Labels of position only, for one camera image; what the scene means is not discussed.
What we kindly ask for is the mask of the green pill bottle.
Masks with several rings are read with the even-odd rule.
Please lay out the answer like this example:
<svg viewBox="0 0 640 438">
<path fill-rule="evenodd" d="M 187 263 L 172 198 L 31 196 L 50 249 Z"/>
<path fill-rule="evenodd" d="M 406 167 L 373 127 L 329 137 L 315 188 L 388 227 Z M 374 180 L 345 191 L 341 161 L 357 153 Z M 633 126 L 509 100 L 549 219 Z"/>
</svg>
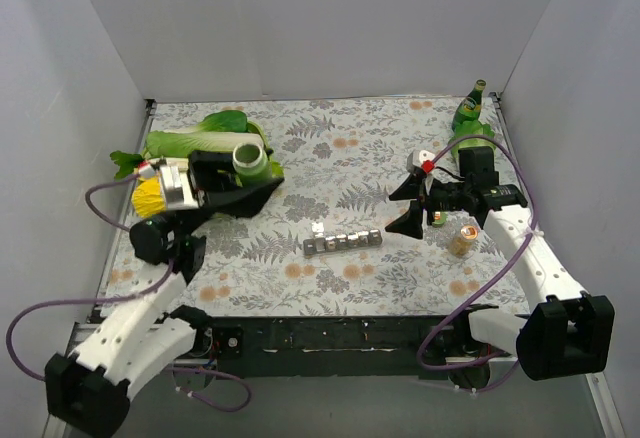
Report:
<svg viewBox="0 0 640 438">
<path fill-rule="evenodd" d="M 243 186 L 262 183 L 272 178 L 271 165 L 261 145 L 238 144 L 232 153 L 232 164 Z"/>
</svg>

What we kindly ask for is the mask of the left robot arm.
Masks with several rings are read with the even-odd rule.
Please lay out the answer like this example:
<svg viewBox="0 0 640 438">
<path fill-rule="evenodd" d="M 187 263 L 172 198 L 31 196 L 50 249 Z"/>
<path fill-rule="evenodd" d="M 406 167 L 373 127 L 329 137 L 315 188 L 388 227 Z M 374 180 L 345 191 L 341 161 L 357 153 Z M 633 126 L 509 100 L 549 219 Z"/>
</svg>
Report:
<svg viewBox="0 0 640 438">
<path fill-rule="evenodd" d="M 128 227 L 143 265 L 129 295 L 84 341 L 45 366 L 48 410 L 91 437 L 111 437 L 134 397 L 176 358 L 205 356 L 213 344 L 205 315 L 175 311 L 153 330 L 204 263 L 206 239 L 195 231 L 214 214 L 256 216 L 283 183 L 281 176 L 243 183 L 248 167 L 232 153 L 194 151 L 187 160 L 144 161 L 128 181 L 157 181 L 161 212 Z"/>
</svg>

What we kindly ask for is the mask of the grey weekly pill organizer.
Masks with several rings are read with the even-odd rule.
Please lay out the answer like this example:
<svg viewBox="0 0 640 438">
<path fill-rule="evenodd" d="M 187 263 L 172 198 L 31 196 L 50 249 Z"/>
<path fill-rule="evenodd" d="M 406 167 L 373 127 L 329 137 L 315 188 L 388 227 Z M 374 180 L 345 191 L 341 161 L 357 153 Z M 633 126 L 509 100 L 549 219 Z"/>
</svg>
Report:
<svg viewBox="0 0 640 438">
<path fill-rule="evenodd" d="M 379 229 L 330 234 L 326 231 L 322 222 L 313 222 L 311 231 L 312 237 L 305 239 L 302 243 L 303 254 L 307 258 L 322 254 L 378 247 L 383 242 L 382 233 Z"/>
</svg>

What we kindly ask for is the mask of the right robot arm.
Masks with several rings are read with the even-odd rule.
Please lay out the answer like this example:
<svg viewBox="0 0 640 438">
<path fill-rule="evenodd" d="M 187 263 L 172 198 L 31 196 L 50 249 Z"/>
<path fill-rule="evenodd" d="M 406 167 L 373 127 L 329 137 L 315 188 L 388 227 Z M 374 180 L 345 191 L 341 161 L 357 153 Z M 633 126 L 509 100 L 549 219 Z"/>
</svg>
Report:
<svg viewBox="0 0 640 438">
<path fill-rule="evenodd" d="M 407 179 L 390 196 L 409 209 L 386 232 L 420 239 L 436 213 L 465 211 L 507 257 L 525 293 L 530 314 L 522 318 L 466 301 L 427 335 L 417 356 L 447 325 L 454 347 L 475 355 L 486 345 L 517 358 L 534 381 L 601 372 L 609 353 L 615 311 L 605 296 L 594 296 L 556 257 L 539 230 L 532 204 L 513 184 L 501 184 L 488 146 L 459 153 L 461 178 L 443 183 L 433 176 L 436 155 L 426 150 L 407 159 Z"/>
</svg>

